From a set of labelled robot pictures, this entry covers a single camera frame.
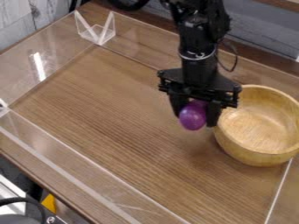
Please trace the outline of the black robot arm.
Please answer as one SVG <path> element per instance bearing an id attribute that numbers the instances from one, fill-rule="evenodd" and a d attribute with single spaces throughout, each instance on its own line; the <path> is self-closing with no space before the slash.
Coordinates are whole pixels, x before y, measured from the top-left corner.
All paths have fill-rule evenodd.
<path id="1" fill-rule="evenodd" d="M 241 86 L 220 74 L 219 44 L 229 31 L 223 0 L 159 0 L 172 15 L 179 32 L 179 68 L 157 72 L 159 90 L 167 93 L 173 114 L 180 117 L 200 106 L 205 124 L 217 125 L 223 109 L 239 105 Z"/>

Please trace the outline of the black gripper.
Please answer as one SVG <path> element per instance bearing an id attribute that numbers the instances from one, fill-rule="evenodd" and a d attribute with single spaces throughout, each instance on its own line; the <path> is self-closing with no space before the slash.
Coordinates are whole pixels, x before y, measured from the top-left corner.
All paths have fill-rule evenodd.
<path id="1" fill-rule="evenodd" d="M 179 68 L 157 72 L 159 90 L 169 97 L 172 112 L 179 116 L 191 98 L 208 102 L 207 126 L 215 127 L 221 108 L 239 105 L 240 85 L 220 74 L 219 57 L 213 52 L 208 56 L 187 58 L 181 56 Z"/>

